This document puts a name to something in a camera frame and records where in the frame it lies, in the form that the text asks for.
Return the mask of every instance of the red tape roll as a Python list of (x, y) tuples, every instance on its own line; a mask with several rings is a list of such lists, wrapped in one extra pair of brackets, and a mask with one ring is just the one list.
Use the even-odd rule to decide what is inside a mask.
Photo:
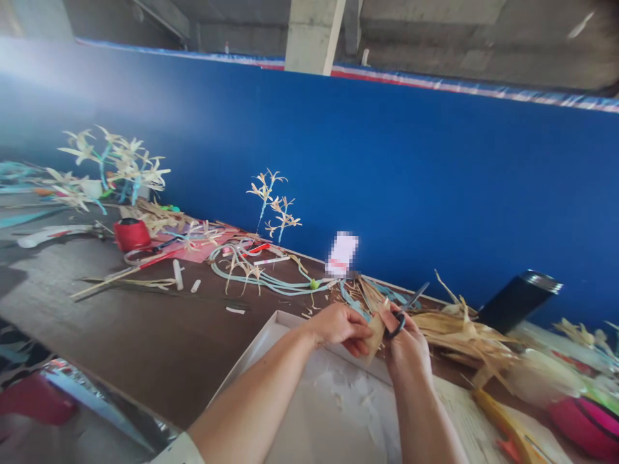
[(114, 233), (118, 248), (123, 253), (135, 249), (146, 248), (150, 242), (150, 234), (142, 220), (124, 218), (114, 224)]

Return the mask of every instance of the hand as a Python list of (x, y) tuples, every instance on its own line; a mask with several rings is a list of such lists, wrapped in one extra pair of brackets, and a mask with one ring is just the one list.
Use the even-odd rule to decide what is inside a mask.
[[(391, 303), (391, 312), (385, 311), (385, 318), (397, 319), (392, 313), (400, 309)], [(432, 382), (432, 364), (430, 362), (430, 350), (427, 346), (426, 337), (421, 333), (417, 324), (408, 314), (404, 314), (404, 328), (391, 340), (385, 340), (386, 360), (389, 375), (392, 379), (397, 376), (418, 378)]]
[(328, 305), (300, 329), (314, 337), (316, 347), (341, 343), (356, 358), (369, 354), (363, 340), (372, 336), (372, 330), (361, 314), (343, 303)]

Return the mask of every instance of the white sleeve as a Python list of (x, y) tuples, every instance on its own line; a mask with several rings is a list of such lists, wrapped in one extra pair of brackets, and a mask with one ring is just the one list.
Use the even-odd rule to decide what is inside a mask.
[(204, 464), (204, 460), (187, 432), (183, 432), (150, 463)]

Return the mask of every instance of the scissors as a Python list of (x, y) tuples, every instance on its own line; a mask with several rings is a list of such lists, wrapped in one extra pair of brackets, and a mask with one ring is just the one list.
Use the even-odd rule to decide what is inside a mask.
[(426, 291), (429, 284), (430, 284), (429, 282), (426, 282), (425, 284), (423, 284), (421, 288), (415, 292), (415, 294), (411, 297), (411, 299), (408, 300), (406, 304), (402, 306), (400, 310), (395, 314), (395, 318), (398, 320), (399, 324), (398, 324), (398, 327), (393, 332), (389, 332), (387, 329), (385, 329), (384, 337), (387, 340), (392, 339), (393, 337), (395, 337), (398, 333), (402, 331), (402, 329), (404, 328), (404, 323), (406, 322), (406, 319), (404, 318), (404, 313), (408, 311), (409, 309), (411, 309), (411, 307), (413, 307), (413, 305), (419, 299), (419, 297), (423, 294), (423, 292)]

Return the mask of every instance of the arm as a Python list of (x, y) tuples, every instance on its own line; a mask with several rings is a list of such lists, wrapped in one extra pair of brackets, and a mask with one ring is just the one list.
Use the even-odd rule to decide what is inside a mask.
[(324, 343), (343, 343), (353, 356), (367, 354), (362, 339), (370, 336), (365, 319), (343, 304), (284, 335), (189, 428), (205, 462), (263, 462), (310, 354)]
[[(392, 311), (397, 306), (391, 304)], [(426, 338), (406, 315), (402, 332), (388, 342), (387, 367), (398, 411), (402, 462), (466, 464), (468, 458), (434, 389)]]

